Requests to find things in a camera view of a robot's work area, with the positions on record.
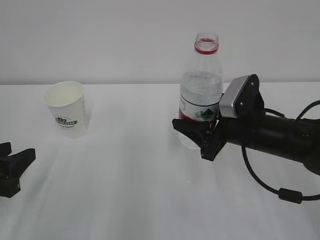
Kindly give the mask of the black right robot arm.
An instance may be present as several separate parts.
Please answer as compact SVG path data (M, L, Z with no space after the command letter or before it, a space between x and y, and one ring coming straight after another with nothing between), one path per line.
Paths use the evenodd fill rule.
M320 173L320 121L268 115L256 74L232 80L212 121L173 119L173 128L192 140L201 157L213 161L226 143L289 159Z

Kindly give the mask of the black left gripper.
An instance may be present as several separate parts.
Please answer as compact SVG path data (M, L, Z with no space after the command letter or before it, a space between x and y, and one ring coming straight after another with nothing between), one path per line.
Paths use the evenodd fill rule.
M12 198L21 190L20 177L36 159L34 148L9 156L11 153L10 142L0 144L0 196L6 198Z

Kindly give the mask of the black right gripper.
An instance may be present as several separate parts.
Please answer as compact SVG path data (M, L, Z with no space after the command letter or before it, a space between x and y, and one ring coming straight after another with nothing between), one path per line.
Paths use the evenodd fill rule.
M226 145L226 120L217 121L188 121L183 119L172 120L173 129L186 136L198 147L203 159L214 161L215 157Z

